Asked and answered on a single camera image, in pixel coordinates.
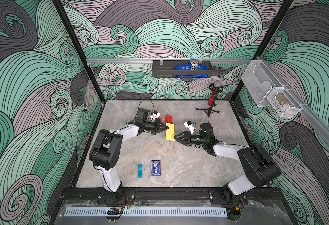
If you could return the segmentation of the yellow square paper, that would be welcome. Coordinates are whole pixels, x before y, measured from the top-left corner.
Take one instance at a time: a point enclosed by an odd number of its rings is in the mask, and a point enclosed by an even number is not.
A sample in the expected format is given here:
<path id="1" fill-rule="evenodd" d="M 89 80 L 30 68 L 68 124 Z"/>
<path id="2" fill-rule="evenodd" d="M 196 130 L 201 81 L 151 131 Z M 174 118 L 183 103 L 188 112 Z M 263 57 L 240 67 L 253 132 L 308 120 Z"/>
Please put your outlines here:
<path id="1" fill-rule="evenodd" d="M 174 124 L 166 123 L 166 126 L 168 127 L 165 132 L 165 139 L 168 141 L 175 141 L 175 129 Z"/>

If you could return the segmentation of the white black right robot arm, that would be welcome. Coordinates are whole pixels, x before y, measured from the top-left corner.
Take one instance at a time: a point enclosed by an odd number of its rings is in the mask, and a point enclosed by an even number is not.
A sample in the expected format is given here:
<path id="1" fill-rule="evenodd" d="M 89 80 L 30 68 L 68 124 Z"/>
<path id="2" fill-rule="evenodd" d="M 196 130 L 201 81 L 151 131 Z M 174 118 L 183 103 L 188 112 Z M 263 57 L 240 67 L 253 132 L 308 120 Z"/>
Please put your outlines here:
<path id="1" fill-rule="evenodd" d="M 270 185 L 282 173 L 275 160 L 259 143 L 238 145 L 222 142 L 215 138 L 209 123 L 201 124 L 199 132 L 195 132 L 193 125 L 186 124 L 186 128 L 189 131 L 175 135 L 175 141 L 187 147 L 202 147 L 209 155 L 231 158 L 241 163 L 244 174 L 224 185 L 223 194 L 228 199 Z"/>

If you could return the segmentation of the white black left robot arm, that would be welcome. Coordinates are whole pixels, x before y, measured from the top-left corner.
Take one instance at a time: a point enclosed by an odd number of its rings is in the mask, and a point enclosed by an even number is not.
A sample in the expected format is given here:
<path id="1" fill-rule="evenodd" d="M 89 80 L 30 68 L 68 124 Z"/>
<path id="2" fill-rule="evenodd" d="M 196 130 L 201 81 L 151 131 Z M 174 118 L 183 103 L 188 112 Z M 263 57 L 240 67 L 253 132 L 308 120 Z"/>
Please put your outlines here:
<path id="1" fill-rule="evenodd" d="M 111 193 L 117 193 L 121 188 L 116 164 L 119 160 L 122 143 L 141 133 L 156 135 L 166 131 L 168 126 L 162 123 L 158 111 L 140 108 L 136 116 L 126 126 L 120 129 L 101 129 L 95 139 L 89 154 L 93 167 L 99 170 L 103 178 L 103 188 Z"/>

